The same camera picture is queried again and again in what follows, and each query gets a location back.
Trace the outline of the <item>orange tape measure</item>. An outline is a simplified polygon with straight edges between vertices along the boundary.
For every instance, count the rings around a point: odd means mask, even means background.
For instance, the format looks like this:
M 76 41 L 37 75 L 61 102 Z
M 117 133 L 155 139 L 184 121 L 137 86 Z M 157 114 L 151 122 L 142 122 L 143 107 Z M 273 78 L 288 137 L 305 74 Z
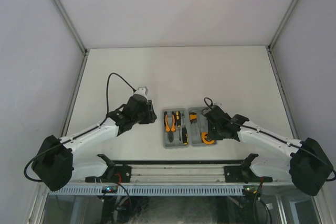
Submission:
M 211 140 L 211 139 L 208 138 L 208 133 L 207 132 L 202 132 L 201 133 L 201 140 L 206 145 L 213 145 L 213 144 L 216 143 L 215 140 Z

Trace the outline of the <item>hex key set orange holder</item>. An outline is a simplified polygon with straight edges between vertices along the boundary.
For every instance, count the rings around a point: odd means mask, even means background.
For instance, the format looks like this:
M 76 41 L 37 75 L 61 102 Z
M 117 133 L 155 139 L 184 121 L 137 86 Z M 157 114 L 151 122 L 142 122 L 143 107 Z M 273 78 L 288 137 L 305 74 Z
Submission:
M 191 124 L 196 124 L 197 123 L 197 113 L 190 112 L 189 113 L 189 120 L 190 120 Z

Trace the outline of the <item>orange handled pliers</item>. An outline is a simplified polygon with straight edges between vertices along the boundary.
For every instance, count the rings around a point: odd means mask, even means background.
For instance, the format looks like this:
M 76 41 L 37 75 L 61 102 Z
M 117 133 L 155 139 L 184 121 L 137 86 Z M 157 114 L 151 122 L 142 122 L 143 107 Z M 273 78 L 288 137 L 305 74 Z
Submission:
M 169 123 L 168 113 L 164 112 L 164 127 L 167 133 L 167 138 L 170 143 L 174 141 L 174 132 L 176 131 L 176 116 L 174 112 L 171 113 L 171 123 Z

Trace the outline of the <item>black yellow screwdriver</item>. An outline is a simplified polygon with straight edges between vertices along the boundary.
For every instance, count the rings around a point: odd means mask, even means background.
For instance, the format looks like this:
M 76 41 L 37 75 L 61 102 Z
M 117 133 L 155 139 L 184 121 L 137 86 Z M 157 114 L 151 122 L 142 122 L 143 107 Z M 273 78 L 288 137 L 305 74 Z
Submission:
M 181 113 L 180 111 L 175 112 L 176 126 L 181 127 Z
M 182 142 L 184 145 L 188 145 L 188 134 L 187 134 L 187 128 L 182 128 Z

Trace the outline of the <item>grey plastic tool case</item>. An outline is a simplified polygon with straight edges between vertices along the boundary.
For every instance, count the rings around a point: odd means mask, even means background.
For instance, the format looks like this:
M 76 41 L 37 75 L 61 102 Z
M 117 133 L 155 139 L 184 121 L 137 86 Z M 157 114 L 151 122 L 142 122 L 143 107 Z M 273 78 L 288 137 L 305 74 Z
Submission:
M 192 146 L 213 146 L 216 145 L 206 145 L 201 140 L 201 133 L 208 132 L 208 121 L 206 117 L 203 115 L 206 112 L 207 108 L 205 107 L 193 107 L 189 109 L 177 108 L 177 109 L 165 109 L 162 111 L 162 119 L 163 119 L 163 146 L 165 148 L 186 148 L 190 145 Z M 181 113 L 181 127 L 176 126 L 176 131 L 174 132 L 174 141 L 170 143 L 167 138 L 167 133 L 165 132 L 164 127 L 164 112 L 168 113 L 169 123 L 171 123 L 171 113 L 176 111 L 180 111 Z M 195 112 L 197 113 L 197 123 L 191 124 L 189 120 L 189 113 Z M 182 128 L 187 128 L 188 134 L 188 145 L 184 145 L 182 142 Z

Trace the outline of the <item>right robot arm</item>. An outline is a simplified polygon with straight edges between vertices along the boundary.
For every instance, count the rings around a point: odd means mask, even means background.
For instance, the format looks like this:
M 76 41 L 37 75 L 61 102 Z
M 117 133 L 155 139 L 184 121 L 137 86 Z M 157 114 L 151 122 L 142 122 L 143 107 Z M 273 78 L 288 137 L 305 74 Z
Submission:
M 321 145 L 312 138 L 292 139 L 267 131 L 249 118 L 229 116 L 219 106 L 206 109 L 204 116 L 216 134 L 224 139 L 254 145 L 262 150 L 251 163 L 241 168 L 242 178 L 252 182 L 257 177 L 291 181 L 309 196 L 316 196 L 326 182 L 335 180 L 335 169 Z

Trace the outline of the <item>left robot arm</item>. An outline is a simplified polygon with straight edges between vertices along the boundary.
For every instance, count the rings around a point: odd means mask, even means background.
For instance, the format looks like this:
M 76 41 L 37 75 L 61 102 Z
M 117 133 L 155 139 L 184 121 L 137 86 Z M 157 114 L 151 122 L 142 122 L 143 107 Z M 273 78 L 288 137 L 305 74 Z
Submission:
M 134 94 L 126 104 L 107 113 L 102 122 L 80 133 L 46 137 L 32 160 L 32 170 L 51 190 L 58 191 L 71 180 L 98 177 L 113 180 L 115 169 L 104 154 L 93 159 L 81 155 L 88 149 L 129 131 L 136 124 L 152 124 L 157 116 L 151 100 Z

